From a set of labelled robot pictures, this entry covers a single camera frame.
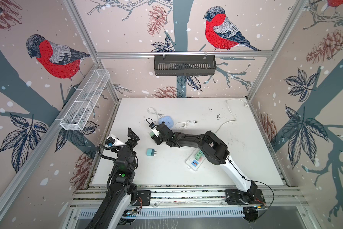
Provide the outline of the blue square power socket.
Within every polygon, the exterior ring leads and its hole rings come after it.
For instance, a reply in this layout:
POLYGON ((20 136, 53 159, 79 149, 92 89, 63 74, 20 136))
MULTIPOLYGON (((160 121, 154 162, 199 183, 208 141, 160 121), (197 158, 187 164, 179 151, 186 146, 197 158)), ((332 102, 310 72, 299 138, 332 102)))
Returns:
POLYGON ((174 121, 170 116, 163 116, 158 120, 158 124, 164 123, 167 127, 172 128, 174 126, 174 121))

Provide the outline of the teal plug adapter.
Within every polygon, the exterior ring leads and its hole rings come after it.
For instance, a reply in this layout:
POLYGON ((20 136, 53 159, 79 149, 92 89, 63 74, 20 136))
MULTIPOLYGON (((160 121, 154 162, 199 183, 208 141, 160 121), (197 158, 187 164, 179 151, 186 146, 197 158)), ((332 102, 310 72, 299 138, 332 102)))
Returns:
POLYGON ((146 150, 146 155, 147 155, 147 156, 155 156, 155 154, 156 154, 156 151, 155 151, 155 149, 153 149, 153 148, 148 148, 148 149, 146 150))

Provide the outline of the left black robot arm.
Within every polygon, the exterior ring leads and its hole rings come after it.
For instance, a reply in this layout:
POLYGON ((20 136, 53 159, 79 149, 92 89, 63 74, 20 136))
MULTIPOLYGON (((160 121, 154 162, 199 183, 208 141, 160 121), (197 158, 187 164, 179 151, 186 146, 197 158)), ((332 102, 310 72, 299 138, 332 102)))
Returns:
POLYGON ((95 213, 87 229, 115 229, 118 225, 132 223, 124 219, 126 208, 137 201, 137 185, 133 183, 138 158, 133 150, 140 138, 128 128, 129 139, 123 143, 110 135, 105 145, 97 146, 97 154, 113 162, 113 168, 107 180, 106 196, 95 213))

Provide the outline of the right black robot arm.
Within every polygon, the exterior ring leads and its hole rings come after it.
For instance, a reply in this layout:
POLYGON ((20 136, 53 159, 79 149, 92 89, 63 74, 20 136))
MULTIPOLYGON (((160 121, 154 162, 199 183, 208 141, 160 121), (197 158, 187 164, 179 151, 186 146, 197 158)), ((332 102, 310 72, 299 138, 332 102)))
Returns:
POLYGON ((257 182, 248 179, 230 157, 227 145, 213 132, 200 135, 173 132, 165 123, 149 124, 153 134, 151 138, 157 145, 165 143, 171 148, 190 147, 199 149, 213 165, 220 166, 232 179, 235 189, 226 191, 229 205, 266 205, 262 191, 257 182))

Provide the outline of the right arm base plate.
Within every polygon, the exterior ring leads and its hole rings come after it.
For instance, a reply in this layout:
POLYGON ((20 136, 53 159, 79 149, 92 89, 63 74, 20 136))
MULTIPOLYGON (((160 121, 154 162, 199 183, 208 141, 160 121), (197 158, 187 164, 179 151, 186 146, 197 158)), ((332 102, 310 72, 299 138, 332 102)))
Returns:
POLYGON ((266 205, 262 190, 258 189, 254 181, 249 181, 248 183, 250 186, 247 191, 226 189, 225 202, 228 205, 266 205))

